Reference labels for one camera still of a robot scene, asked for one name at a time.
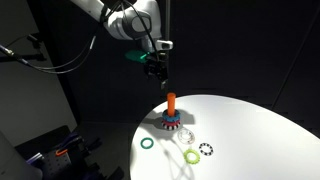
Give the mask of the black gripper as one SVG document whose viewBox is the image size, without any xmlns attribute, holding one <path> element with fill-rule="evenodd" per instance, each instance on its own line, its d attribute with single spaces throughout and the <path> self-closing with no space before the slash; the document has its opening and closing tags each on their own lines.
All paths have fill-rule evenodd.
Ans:
<svg viewBox="0 0 320 180">
<path fill-rule="evenodd" d="M 155 76 L 161 82 L 161 90 L 166 88 L 168 83 L 168 72 L 166 56 L 163 53 L 148 53 L 145 56 L 144 72 L 148 76 Z"/>
</svg>

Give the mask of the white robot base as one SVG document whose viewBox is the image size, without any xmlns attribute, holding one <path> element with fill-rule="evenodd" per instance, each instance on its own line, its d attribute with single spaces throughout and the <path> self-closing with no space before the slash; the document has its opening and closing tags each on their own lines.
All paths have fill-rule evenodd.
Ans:
<svg viewBox="0 0 320 180">
<path fill-rule="evenodd" d="M 42 171 L 26 163 L 0 132 L 0 180 L 42 180 Z"/>
</svg>

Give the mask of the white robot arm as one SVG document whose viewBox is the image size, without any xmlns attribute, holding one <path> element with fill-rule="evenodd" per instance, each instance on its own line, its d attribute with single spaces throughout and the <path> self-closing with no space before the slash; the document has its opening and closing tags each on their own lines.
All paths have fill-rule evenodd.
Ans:
<svg viewBox="0 0 320 180">
<path fill-rule="evenodd" d="M 118 40 L 139 40 L 145 60 L 145 73 L 155 76 L 160 87 L 165 88 L 168 72 L 161 56 L 173 48 L 173 42 L 163 40 L 161 34 L 160 9 L 156 0 L 118 0 L 108 7 L 101 0 L 71 0 L 89 16 L 101 24 L 108 33 Z"/>
</svg>

